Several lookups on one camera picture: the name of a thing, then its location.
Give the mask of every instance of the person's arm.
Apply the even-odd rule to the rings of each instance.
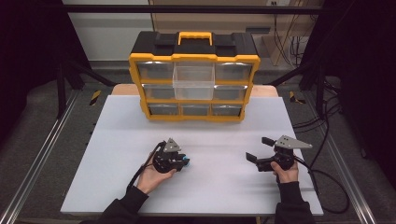
[[[149,197],[148,194],[155,190],[165,179],[169,179],[176,172],[172,170],[161,174],[150,165],[139,176],[137,186],[132,186],[125,196],[114,200],[96,221],[83,221],[80,224],[134,224],[139,219],[137,212]]]
[[[297,161],[287,171],[271,162],[274,174],[279,178],[280,203],[276,205],[275,223],[315,223],[309,203],[303,200],[298,182]]]

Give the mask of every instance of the clear plastic drawer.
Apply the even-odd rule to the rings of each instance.
[[[142,62],[136,63],[141,78],[147,79],[172,79],[174,72],[173,63]]]
[[[143,84],[147,99],[175,99],[172,85]]]
[[[185,116],[207,116],[209,114],[209,105],[182,104],[181,111]]]
[[[216,100],[239,100],[245,99],[248,86],[215,86],[213,99]]]
[[[250,63],[216,63],[216,80],[248,81],[251,68]]]
[[[151,115],[178,115],[177,104],[148,104]]]
[[[213,63],[175,63],[173,87],[178,100],[211,100],[215,86]]]
[[[212,114],[214,116],[235,116],[241,113],[242,105],[212,105]]]

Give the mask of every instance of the metal rail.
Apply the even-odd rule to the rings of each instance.
[[[250,6],[181,6],[181,5],[41,5],[41,8],[71,13],[216,13],[216,14],[297,14],[319,15],[340,12],[325,7],[250,7]]]
[[[2,214],[2,216],[0,216],[1,224],[12,224],[17,219],[18,214],[20,213],[24,203],[26,202],[26,199],[34,186],[35,181],[40,175],[40,172],[44,167],[44,164],[46,163],[46,160],[50,155],[53,146],[55,145],[56,140],[58,139],[64,127],[64,124],[66,123],[75,105],[78,95],[79,91],[72,91],[68,99],[67,108],[64,111],[64,114],[59,119],[56,119],[49,135],[47,136],[47,139],[45,140],[43,146],[35,157],[35,161],[30,167],[27,175],[23,179],[20,187],[18,188],[17,192],[9,203],[7,209]]]
[[[306,96],[309,106],[311,107],[312,111],[315,113],[316,108],[315,108],[315,103],[314,103],[315,100],[313,93],[311,92],[310,94],[306,94]],[[325,123],[323,125],[320,125],[320,130],[323,136],[326,133],[326,128],[327,125]],[[332,138],[332,135],[330,133],[327,136],[327,145],[329,147],[329,153],[332,158],[332,161],[334,162],[335,169],[337,170],[337,173],[340,175],[341,181],[343,182],[344,187],[346,189],[346,193],[348,194],[350,201],[355,207],[356,214],[361,220],[361,223],[375,224],[376,221],[374,215],[369,205],[367,204],[366,200],[364,199],[364,196],[361,193],[361,189],[356,183],[355,178],[350,172],[347,163],[344,161],[340,153],[340,150],[335,144],[334,139]]]

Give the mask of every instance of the black curtain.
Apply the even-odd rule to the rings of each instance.
[[[344,4],[326,1],[327,5]],[[305,51],[308,60],[332,24],[320,16]],[[340,77],[340,99],[365,156],[375,159],[396,188],[396,4],[357,0],[323,52],[327,76]]]
[[[29,90],[56,79],[61,62],[91,69],[68,14],[42,9],[46,3],[62,0],[0,0],[0,142],[25,108]]]

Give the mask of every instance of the wall outlet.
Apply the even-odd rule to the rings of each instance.
[[[267,0],[268,7],[288,7],[290,0]]]

